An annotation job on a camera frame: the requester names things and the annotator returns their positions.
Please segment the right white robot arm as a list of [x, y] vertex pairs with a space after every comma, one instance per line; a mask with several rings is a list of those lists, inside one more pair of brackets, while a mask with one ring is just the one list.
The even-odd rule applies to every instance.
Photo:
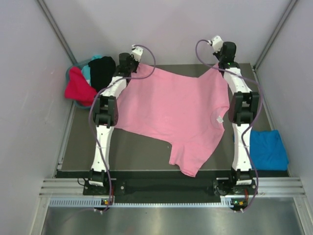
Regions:
[[228, 119], [234, 131], [234, 160], [229, 178], [217, 179], [214, 190], [218, 195], [245, 193], [255, 187], [250, 157], [251, 124], [257, 117], [260, 95], [253, 92], [242, 77], [240, 66], [235, 62], [237, 46], [219, 37], [211, 42], [218, 67], [232, 92]]

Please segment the pink t shirt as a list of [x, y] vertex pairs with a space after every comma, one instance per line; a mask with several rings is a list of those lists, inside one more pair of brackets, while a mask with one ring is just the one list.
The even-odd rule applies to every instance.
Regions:
[[215, 69], [188, 77], [140, 64], [117, 99], [117, 128], [171, 144], [171, 165], [195, 177], [219, 145], [228, 84]]

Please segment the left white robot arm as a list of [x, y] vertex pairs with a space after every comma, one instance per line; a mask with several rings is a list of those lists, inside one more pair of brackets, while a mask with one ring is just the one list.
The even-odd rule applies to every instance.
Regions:
[[93, 131], [96, 146], [87, 187], [95, 189], [100, 194], [112, 195], [109, 154], [112, 133], [118, 122], [117, 98], [126, 88], [131, 74], [136, 72], [142, 53], [141, 47], [135, 47], [131, 53], [119, 54], [119, 65], [112, 81], [99, 92], [90, 109], [96, 127]]

